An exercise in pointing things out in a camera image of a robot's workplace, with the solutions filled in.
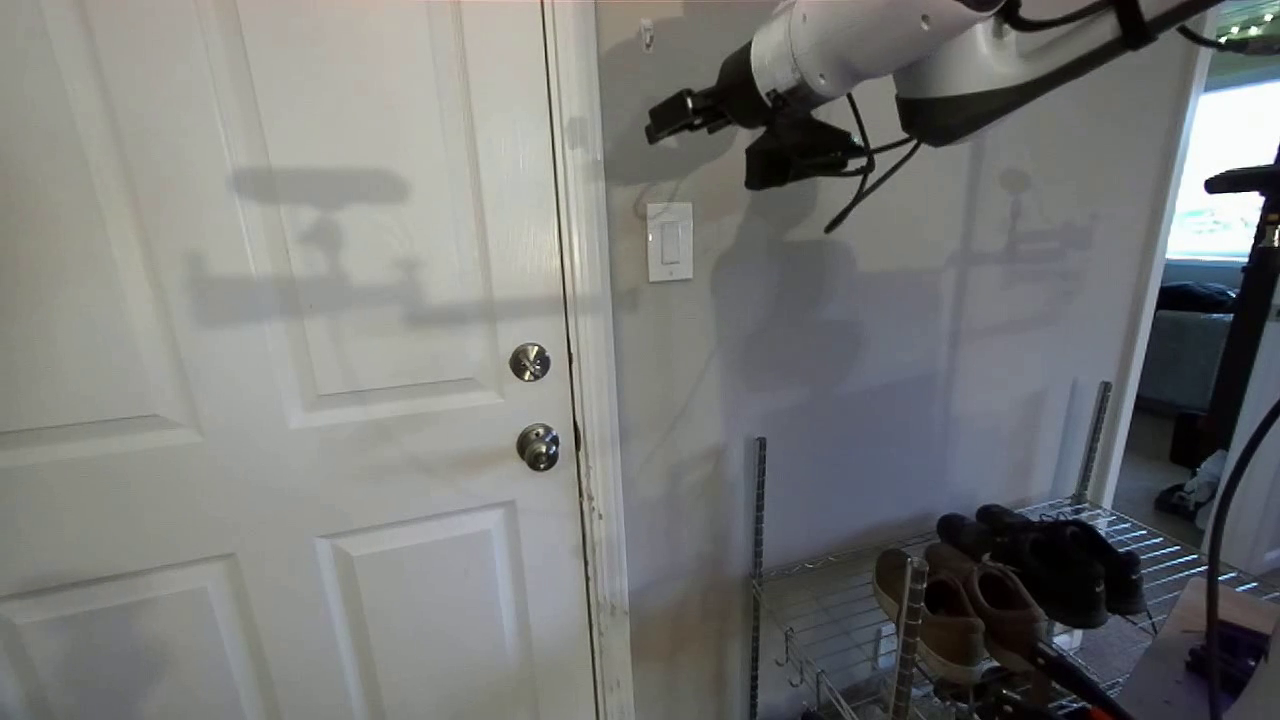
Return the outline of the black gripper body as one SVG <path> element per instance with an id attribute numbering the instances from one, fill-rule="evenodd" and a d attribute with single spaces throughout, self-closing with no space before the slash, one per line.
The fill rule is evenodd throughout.
<path id="1" fill-rule="evenodd" d="M 719 132 L 729 126 L 734 129 L 758 129 L 763 126 L 763 101 L 750 76 L 750 47 L 741 44 L 716 73 L 708 87 L 700 87 L 689 101 L 689 119 L 705 132 Z"/>

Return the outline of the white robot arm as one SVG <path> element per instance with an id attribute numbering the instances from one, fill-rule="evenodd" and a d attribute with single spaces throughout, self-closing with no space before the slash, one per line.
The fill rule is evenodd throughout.
<path id="1" fill-rule="evenodd" d="M 716 73 L 647 109 L 643 139 L 750 129 L 845 146 L 819 109 L 866 80 L 900 129 L 957 146 L 1109 60 L 1147 47 L 1221 0 L 783 0 Z"/>

